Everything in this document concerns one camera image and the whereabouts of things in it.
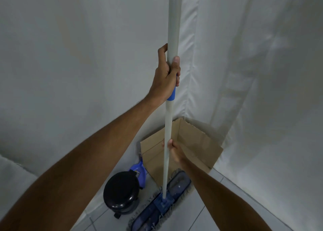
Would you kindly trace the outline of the person's left hand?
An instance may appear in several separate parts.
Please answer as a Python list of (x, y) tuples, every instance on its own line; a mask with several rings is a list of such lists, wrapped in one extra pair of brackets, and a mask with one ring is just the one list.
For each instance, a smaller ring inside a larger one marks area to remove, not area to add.
[(148, 93), (148, 97), (153, 98), (159, 105), (171, 96), (174, 88), (180, 83), (181, 70), (169, 70), (166, 60), (167, 50), (167, 43), (158, 49), (158, 67)]

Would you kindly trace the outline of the person's right hand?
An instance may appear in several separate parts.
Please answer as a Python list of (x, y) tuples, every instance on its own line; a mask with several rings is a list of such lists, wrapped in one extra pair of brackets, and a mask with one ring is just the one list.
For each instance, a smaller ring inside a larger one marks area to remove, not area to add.
[(175, 148), (172, 151), (169, 151), (172, 159), (179, 165), (181, 166), (183, 162), (185, 162), (187, 160), (187, 157), (184, 153), (184, 151), (182, 150), (181, 146), (179, 143), (177, 143), (176, 141), (173, 140), (173, 145), (175, 146)]

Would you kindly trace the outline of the blue mop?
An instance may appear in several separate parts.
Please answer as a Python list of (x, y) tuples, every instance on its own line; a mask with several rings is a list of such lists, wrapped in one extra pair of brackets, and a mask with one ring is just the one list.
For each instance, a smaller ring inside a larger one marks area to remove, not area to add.
[[(168, 10), (168, 51), (167, 63), (171, 70), (174, 57), (178, 55), (182, 0), (169, 0)], [(148, 203), (143, 205), (129, 220), (127, 231), (158, 231), (174, 210), (183, 202), (192, 190), (192, 182), (180, 168), (174, 170), (170, 177), (170, 151), (168, 141), (172, 133), (173, 103), (175, 90), (166, 100), (163, 184)]]

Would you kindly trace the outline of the person's right forearm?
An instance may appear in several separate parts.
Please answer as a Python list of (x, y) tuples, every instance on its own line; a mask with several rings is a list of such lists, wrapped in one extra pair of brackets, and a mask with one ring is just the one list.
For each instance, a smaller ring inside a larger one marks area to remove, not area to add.
[(178, 160), (220, 231), (272, 231), (241, 197), (209, 176), (186, 157)]

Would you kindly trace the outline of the person's left forearm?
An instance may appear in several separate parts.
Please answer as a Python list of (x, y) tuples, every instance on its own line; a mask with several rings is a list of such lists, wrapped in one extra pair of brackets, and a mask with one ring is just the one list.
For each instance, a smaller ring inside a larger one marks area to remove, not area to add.
[(149, 93), (43, 173), (0, 221), (0, 231), (70, 231), (147, 118), (169, 95)]

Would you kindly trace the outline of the brown cardboard box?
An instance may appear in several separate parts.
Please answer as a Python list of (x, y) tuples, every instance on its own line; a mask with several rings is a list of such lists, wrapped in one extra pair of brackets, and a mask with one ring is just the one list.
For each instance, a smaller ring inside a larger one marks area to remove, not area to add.
[[(140, 142), (143, 165), (157, 186), (163, 185), (165, 129)], [(172, 122), (171, 139), (180, 144), (187, 158), (206, 173), (210, 173), (223, 152), (222, 147), (206, 133), (179, 118)]]

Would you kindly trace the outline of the blue plastic dustpan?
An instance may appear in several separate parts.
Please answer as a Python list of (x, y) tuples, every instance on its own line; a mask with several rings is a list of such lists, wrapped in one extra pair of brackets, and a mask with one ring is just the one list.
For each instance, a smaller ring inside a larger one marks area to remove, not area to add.
[(139, 188), (143, 190), (146, 187), (147, 170), (143, 165), (143, 158), (141, 153), (139, 153), (139, 162), (137, 164), (132, 165), (129, 171), (135, 173), (135, 176), (139, 181)]

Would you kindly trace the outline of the black round pedal bin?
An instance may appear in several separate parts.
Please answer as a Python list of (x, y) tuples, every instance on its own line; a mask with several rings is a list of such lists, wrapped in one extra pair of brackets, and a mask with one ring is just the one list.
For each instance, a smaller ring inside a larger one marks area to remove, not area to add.
[(123, 171), (112, 176), (103, 191), (103, 200), (108, 209), (119, 219), (123, 215), (131, 214), (139, 205), (139, 180), (136, 172)]

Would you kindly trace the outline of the white fabric curtain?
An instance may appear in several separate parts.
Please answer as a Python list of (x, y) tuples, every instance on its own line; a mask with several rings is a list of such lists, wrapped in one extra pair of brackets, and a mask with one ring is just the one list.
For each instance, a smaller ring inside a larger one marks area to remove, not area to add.
[(215, 169), (294, 231), (323, 231), (323, 0), (198, 0), (186, 116)]
[(0, 0), (0, 218), (147, 93), (169, 0)]

